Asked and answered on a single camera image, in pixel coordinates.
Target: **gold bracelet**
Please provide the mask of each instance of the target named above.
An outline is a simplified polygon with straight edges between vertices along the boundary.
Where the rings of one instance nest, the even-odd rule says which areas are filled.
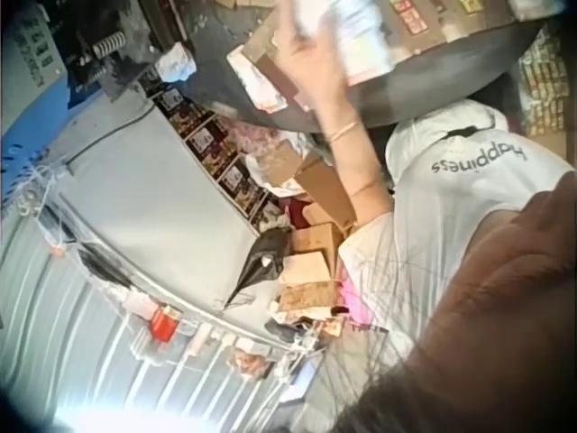
[[[344,127],[341,131],[339,131],[336,134],[333,134],[329,137],[328,142],[330,144],[336,142],[337,140],[343,138],[345,135],[347,135],[357,124],[359,124],[358,121],[354,121],[354,122],[350,122],[346,127]]]

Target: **hand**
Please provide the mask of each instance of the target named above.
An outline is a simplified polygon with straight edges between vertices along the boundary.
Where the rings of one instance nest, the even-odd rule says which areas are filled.
[[[298,34],[293,0],[279,0],[277,64],[316,110],[346,103],[347,79],[336,48],[333,20],[325,16],[314,39]]]

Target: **white shirt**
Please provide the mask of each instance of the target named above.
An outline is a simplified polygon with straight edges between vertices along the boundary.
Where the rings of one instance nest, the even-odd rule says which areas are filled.
[[[394,213],[362,227],[339,249],[374,325],[389,331],[388,364],[408,355],[482,219],[495,210],[522,210],[572,170],[546,148],[503,130],[438,141],[471,124],[506,129],[501,114],[472,101],[401,125],[387,154]]]

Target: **cardboard box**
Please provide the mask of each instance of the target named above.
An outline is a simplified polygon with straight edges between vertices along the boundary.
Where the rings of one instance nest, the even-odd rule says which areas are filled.
[[[310,282],[330,281],[333,277],[321,252],[296,254],[285,257],[280,284],[296,286]]]
[[[341,293],[334,281],[311,282],[288,286],[280,293],[279,312],[299,311],[301,316],[323,320],[330,318],[330,310],[339,305]]]
[[[316,154],[304,160],[289,142],[282,142],[274,151],[258,160],[264,178],[273,187],[293,179],[320,206],[337,227],[345,232],[356,221],[353,205],[336,170]]]
[[[336,274],[338,249],[343,240],[343,234],[331,223],[296,230],[290,237],[291,253],[321,253],[330,280],[335,280],[338,277]]]
[[[572,166],[576,165],[577,161],[575,160],[574,152],[571,152],[571,144],[565,131],[538,135],[537,137],[531,137],[531,139],[546,147],[554,154],[559,155]]]
[[[278,313],[287,319],[302,316],[315,320],[332,317],[341,305],[337,281],[338,247],[343,234],[332,223],[296,230],[290,238],[291,255],[285,261],[280,282]]]
[[[303,208],[303,218],[311,226],[320,226],[326,223],[332,223],[333,219],[318,205],[318,203],[311,203]]]

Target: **spring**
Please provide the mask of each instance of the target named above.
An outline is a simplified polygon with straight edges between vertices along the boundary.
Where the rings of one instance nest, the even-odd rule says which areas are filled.
[[[88,79],[87,79],[86,84],[89,85],[89,84],[96,82],[99,78],[101,78],[103,75],[105,75],[106,72],[108,72],[108,69],[106,68],[106,66],[101,66],[100,68],[96,69],[94,72],[91,72],[90,75],[88,75]]]
[[[97,59],[102,59],[115,51],[120,50],[126,44],[126,36],[122,32],[116,32],[98,41],[92,46]]]

